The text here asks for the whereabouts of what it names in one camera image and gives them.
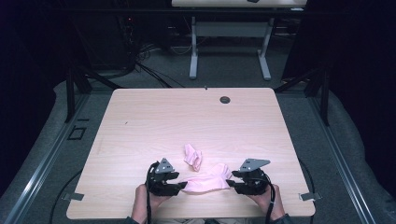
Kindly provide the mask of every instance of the person's arm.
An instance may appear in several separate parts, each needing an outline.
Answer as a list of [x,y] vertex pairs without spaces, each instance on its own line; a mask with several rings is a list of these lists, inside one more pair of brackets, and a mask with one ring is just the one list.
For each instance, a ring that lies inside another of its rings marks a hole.
[[[276,224],[292,224],[290,217],[285,213],[283,208],[282,199],[280,197],[280,189],[278,185],[273,185],[275,189],[275,202],[274,207],[271,212],[270,220],[271,223]],[[264,214],[267,214],[268,207],[271,202],[271,187],[268,185],[266,191],[262,195],[248,195],[248,197],[253,200],[262,210]]]
[[[158,207],[164,201],[168,200],[171,197],[159,197],[154,194],[149,194],[149,202],[151,206],[151,214],[154,215],[158,210]],[[131,217],[127,217],[126,223],[128,224],[144,224],[148,218],[148,210],[147,210],[147,189],[145,185],[139,185],[136,188],[135,196],[134,196],[134,208],[132,210]]]

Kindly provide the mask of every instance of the pink towel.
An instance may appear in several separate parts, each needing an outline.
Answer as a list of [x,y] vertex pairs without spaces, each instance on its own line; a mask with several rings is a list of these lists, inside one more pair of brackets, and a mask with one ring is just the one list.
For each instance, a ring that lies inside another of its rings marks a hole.
[[194,168],[194,171],[198,172],[202,162],[202,152],[195,150],[190,144],[184,146],[186,157],[184,161]]
[[188,181],[183,191],[206,192],[212,189],[229,189],[230,186],[225,180],[231,178],[231,176],[228,166],[224,163],[219,163],[207,173],[183,179],[182,182]]

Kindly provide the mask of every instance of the black cable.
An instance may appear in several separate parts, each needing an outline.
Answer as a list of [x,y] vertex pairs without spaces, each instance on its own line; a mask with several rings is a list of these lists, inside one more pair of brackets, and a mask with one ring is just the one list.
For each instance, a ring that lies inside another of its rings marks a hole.
[[71,177],[66,184],[64,184],[64,186],[62,187],[61,191],[59,191],[58,196],[56,197],[55,203],[53,204],[51,210],[50,210],[50,215],[49,215],[49,224],[52,224],[52,219],[53,219],[53,213],[55,211],[55,207],[56,204],[59,200],[59,198],[61,197],[62,193],[64,192],[64,189],[67,188],[67,186],[70,184],[70,182],[72,182],[74,180],[74,178],[76,178],[78,175],[80,175],[82,173],[82,169],[80,171],[78,171],[75,175],[73,175],[73,177]]
[[179,82],[177,82],[176,80],[174,80],[173,78],[169,77],[168,75],[158,72],[154,69],[148,68],[145,65],[143,65],[142,63],[136,62],[136,65],[138,65],[143,71],[145,71],[146,73],[148,73],[150,76],[154,77],[155,79],[157,79],[160,84],[163,87],[166,88],[173,88],[171,85],[169,85],[163,78],[161,78],[158,74],[164,76],[164,77],[168,77],[169,79],[171,79],[172,81],[176,82],[179,86],[185,88],[182,84],[180,84]]
[[140,50],[141,52],[146,52],[146,51],[151,51],[153,49],[156,49],[155,45],[153,44],[147,44],[146,46],[143,46],[142,49]]
[[265,224],[269,224],[270,223],[270,217],[271,217],[272,210],[274,208],[275,197],[276,197],[276,193],[275,193],[275,189],[274,189],[273,184],[271,182],[269,182],[268,184],[271,187],[271,202],[270,202],[270,205],[268,206],[268,211],[267,211],[267,214],[265,216]]
[[154,166],[157,164],[157,162],[152,163],[150,167],[148,168],[148,175],[146,176],[146,193],[147,193],[147,209],[148,209],[148,224],[151,224],[151,204],[149,202],[149,173],[151,169],[154,168]]
[[[311,173],[309,172],[308,167],[305,165],[305,163],[304,163],[300,158],[298,158],[298,162],[299,162],[299,163],[304,167],[304,169],[306,170],[306,173],[308,174],[308,177],[309,177],[309,181],[311,182],[312,193],[315,193],[314,179],[312,178],[312,175],[311,175]],[[314,216],[315,216],[315,215],[313,215],[313,216],[310,218],[310,221],[309,221],[310,224],[313,224],[313,223],[314,223]]]
[[307,166],[305,165],[305,163],[303,163],[303,161],[298,158],[298,162],[304,167],[304,169],[306,170],[306,173],[308,174],[309,177],[309,181],[311,182],[311,187],[312,187],[312,192],[315,193],[315,185],[314,185],[314,179],[312,178],[311,173],[309,172]]
[[154,69],[152,69],[152,68],[148,68],[148,67],[146,67],[146,68],[147,68],[148,70],[152,71],[153,73],[158,73],[158,74],[160,74],[160,75],[162,75],[162,76],[164,76],[164,77],[167,77],[167,78],[171,79],[172,81],[176,82],[177,85],[179,85],[180,87],[186,88],[186,87],[183,86],[181,83],[179,83],[178,81],[174,80],[172,77],[169,77],[168,75],[166,75],[166,74],[164,74],[164,73],[162,73],[162,72],[156,71],[156,70],[154,70]]
[[140,52],[136,55],[135,62],[143,62],[151,56],[150,50],[141,49]]

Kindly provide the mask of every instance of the wooden table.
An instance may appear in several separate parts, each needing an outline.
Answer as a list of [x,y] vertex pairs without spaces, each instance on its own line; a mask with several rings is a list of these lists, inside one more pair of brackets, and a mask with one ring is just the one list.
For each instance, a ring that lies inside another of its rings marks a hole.
[[306,0],[172,0],[173,7],[305,7]]
[[[231,99],[223,104],[219,98]],[[199,173],[183,161],[184,145],[203,152]],[[271,161],[262,167],[281,188],[286,212],[315,213],[299,193],[308,187],[297,161],[276,96],[271,89],[129,89],[114,91],[67,216],[125,218],[134,190],[149,166],[166,158],[183,178],[209,171],[217,163],[237,170],[246,158]],[[258,206],[234,189],[178,196],[164,203],[157,218],[262,217]]]
[[[261,0],[252,3],[247,0],[172,0],[172,7],[255,7],[255,8],[293,8],[305,7],[306,0]],[[197,78],[198,48],[197,36],[239,36],[262,37],[262,47],[257,50],[262,76],[271,80],[270,70],[265,58],[273,30],[274,19],[266,22],[245,21],[196,21],[191,18],[191,64],[190,78]]]

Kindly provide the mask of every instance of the human hand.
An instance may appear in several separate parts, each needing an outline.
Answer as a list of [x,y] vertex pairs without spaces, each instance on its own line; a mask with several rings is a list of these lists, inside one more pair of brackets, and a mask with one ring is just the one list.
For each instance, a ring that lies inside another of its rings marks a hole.
[[[165,202],[170,198],[170,196],[160,197],[150,193],[149,203],[151,206],[151,214],[155,214],[161,203]],[[140,224],[146,223],[146,220],[148,218],[147,188],[144,184],[141,184],[136,188],[134,196],[134,208],[132,210],[131,218]]]
[[[277,220],[280,217],[285,216],[285,209],[283,208],[282,199],[280,198],[280,189],[278,185],[273,185],[275,189],[275,203],[273,211],[271,213],[270,219],[272,221]],[[247,195],[251,200],[253,200],[262,210],[264,214],[267,214],[268,207],[271,202],[271,186],[268,185],[262,195]]]

